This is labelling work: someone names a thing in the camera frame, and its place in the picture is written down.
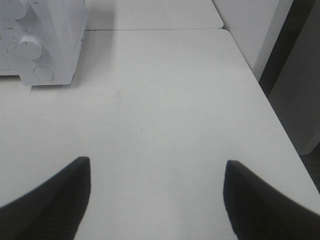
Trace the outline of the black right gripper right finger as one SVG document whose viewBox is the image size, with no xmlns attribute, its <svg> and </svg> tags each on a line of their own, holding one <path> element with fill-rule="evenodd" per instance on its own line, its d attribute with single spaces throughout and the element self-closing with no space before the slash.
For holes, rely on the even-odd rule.
<svg viewBox="0 0 320 240">
<path fill-rule="evenodd" d="M 228 160 L 223 201 L 239 240 L 318 240 L 320 216 L 288 198 L 237 160 Z"/>
</svg>

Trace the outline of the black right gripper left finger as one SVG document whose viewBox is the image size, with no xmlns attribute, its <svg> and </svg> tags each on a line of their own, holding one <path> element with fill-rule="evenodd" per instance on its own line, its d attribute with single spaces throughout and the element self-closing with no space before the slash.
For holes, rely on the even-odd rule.
<svg viewBox="0 0 320 240">
<path fill-rule="evenodd" d="M 78 157 L 0 208 L 2 240 L 73 240 L 90 199 L 90 159 Z"/>
</svg>

